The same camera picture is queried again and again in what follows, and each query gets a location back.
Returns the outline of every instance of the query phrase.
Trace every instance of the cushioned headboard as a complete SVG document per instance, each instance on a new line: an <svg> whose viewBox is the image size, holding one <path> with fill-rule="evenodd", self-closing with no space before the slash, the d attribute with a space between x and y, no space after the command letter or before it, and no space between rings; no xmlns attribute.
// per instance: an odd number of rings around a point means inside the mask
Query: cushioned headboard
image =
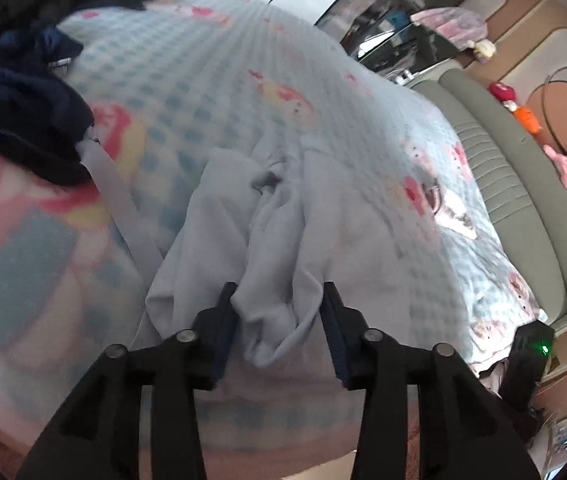
<svg viewBox="0 0 567 480"><path fill-rule="evenodd" d="M454 126L503 248L550 317L567 312L567 191L512 115L461 70L413 88Z"/></svg>

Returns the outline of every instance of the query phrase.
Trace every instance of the cartoon print blanket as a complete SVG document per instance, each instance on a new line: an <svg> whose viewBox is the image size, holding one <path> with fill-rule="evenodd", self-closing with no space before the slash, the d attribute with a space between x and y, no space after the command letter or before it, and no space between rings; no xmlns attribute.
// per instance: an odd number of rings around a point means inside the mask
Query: cartoon print blanket
<svg viewBox="0 0 567 480"><path fill-rule="evenodd" d="M503 254L451 126L423 97L348 58L320 30L257 0L160 0L62 23L85 49L68 82L166 254L212 148L248 155L270 134L317 139L392 240L409 341L452 342L471 364L507 352L534 298ZM475 240L442 228L435 183L465 205ZM51 187L0 158L0 433L34 442L107 345L130 342L147 294L90 184ZM269 380L269 368L260 372ZM329 389L277 400L198 400L205 446L290 447L360 416Z"/></svg>

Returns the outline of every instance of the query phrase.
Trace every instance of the bedsheet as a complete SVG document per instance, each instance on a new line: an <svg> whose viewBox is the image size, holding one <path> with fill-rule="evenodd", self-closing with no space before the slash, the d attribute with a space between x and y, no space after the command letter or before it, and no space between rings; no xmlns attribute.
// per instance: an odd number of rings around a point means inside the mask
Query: bedsheet
<svg viewBox="0 0 567 480"><path fill-rule="evenodd" d="M60 28L85 44L67 80L91 105L94 134L161 253L211 148L248 154L266 132L313 132L350 168L389 235L402 233L410 343L448 340L471 364L489 365L538 315L441 113L320 30L258 0L85 10ZM475 240L437 226L428 194L436 186L465 204ZM103 348L134 338L146 293L92 184L52 187L0 158L5 440L32 444ZM201 396L197 410L204 446L265 450L350 427L362 404L360 394L331 390L269 401Z"/></svg>

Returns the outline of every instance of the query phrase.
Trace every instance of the dark blue clothing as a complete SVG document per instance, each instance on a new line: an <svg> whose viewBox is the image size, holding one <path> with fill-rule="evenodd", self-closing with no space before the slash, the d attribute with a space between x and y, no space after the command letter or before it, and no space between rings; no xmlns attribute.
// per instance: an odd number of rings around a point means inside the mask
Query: dark blue clothing
<svg viewBox="0 0 567 480"><path fill-rule="evenodd" d="M75 144L94 120L86 102L48 64L82 49L54 27L0 36L0 153L60 186L90 179Z"/></svg>

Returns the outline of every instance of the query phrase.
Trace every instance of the bed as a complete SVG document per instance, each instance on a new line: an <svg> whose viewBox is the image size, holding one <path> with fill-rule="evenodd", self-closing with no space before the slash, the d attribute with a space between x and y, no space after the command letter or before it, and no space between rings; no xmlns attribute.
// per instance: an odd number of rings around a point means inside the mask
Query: bed
<svg viewBox="0 0 567 480"><path fill-rule="evenodd" d="M67 80L91 105L104 149L163 254L211 148L250 153L264 129L302 137L321 118L331 124L325 139L335 160L360 176L368 202L390 203L393 215L399 201L416 219L397 221L409 226L409 246L419 247L417 270L444 276L443 289L454 289L445 303L430 274L409 273L423 301L410 311L416 339L406 342L448 340L487 367L507 355L504 341L538 317L538 307L567 330L567 192L534 141L460 70L439 66L407 91L347 58L321 31L256 0L88 10L60 28L84 43ZM321 59L323 69L309 59ZM304 72L301 91L291 68ZM334 103L347 106L322 115ZM413 126L397 134L393 124ZM340 128L342 137L334 133ZM353 136L377 130L380 145ZM393 171L379 158L387 145ZM435 170L481 233L483 252L471 258L474 244L433 230L424 212L419 178ZM97 355L133 340L146 293L94 189L47 186L0 158L0 440L28 449ZM231 468L237 478L284 476L352 450L363 397L338 386L199 398L211 478L229 478Z"/></svg>

